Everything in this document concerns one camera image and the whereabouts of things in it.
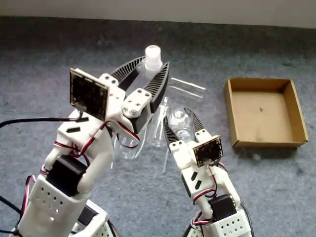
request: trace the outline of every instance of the circuit board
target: circuit board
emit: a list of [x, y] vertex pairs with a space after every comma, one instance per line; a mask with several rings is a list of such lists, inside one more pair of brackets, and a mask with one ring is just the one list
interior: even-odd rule
[[102, 121], [106, 118], [108, 87], [88, 74], [70, 69], [70, 104]]
[[206, 162], [215, 161], [223, 156], [220, 136], [193, 148], [197, 166], [201, 167]]

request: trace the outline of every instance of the cardboard box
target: cardboard box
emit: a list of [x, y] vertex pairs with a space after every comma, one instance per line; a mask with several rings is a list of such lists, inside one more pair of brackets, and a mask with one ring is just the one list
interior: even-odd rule
[[224, 93], [233, 147], [299, 147], [308, 141], [292, 80], [232, 78]]

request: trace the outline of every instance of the robotic arm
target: robotic arm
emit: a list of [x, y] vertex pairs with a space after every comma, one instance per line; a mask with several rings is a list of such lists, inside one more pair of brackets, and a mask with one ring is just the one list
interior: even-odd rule
[[184, 237], [254, 237], [240, 198], [227, 171], [218, 167], [223, 156], [219, 135], [211, 136], [199, 118], [189, 109], [195, 140], [181, 141], [164, 119], [164, 131], [169, 150], [181, 171], [182, 181], [193, 204], [200, 211]]
[[[23, 237], [118, 236], [107, 213], [89, 197], [113, 159], [112, 135], [140, 142], [137, 133], [163, 98], [169, 63], [144, 88], [125, 95], [144, 59], [136, 58], [99, 78], [70, 69], [70, 103], [76, 110], [69, 116], [71, 121], [58, 128], [16, 233]], [[80, 156], [87, 165], [77, 159]]]

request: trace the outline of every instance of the hole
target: hole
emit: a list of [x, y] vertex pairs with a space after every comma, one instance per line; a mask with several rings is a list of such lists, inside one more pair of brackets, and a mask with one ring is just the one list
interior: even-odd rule
[[88, 122], [88, 121], [89, 121], [89, 117], [79, 118], [75, 120], [75, 122]]
[[67, 133], [80, 132], [80, 127], [68, 128], [66, 132]]
[[198, 180], [198, 181], [197, 181], [197, 184], [196, 184], [196, 186], [195, 186], [195, 189], [196, 189], [196, 190], [199, 189], [199, 187], [201, 186], [201, 183], [202, 183], [201, 180]]
[[192, 181], [195, 180], [197, 175], [198, 175], [198, 173], [194, 171], [193, 174], [192, 174], [191, 180]]

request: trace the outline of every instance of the gray carpet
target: gray carpet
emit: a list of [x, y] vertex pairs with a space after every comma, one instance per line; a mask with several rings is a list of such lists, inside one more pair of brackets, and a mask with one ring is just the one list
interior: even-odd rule
[[[67, 116], [69, 68], [98, 77], [162, 48], [171, 76], [205, 84], [194, 109], [222, 136], [223, 162], [251, 213], [258, 237], [315, 236], [316, 31], [191, 23], [44, 18], [0, 18], [0, 120]], [[230, 144], [223, 86], [236, 76], [295, 80], [310, 141], [292, 149], [241, 149]], [[6, 126], [0, 133], [0, 193], [20, 205], [28, 174], [38, 174], [52, 149], [58, 123]], [[137, 160], [118, 159], [91, 199], [103, 207], [122, 236], [181, 236], [197, 211], [170, 158], [148, 146]], [[18, 216], [0, 204], [0, 228]]]

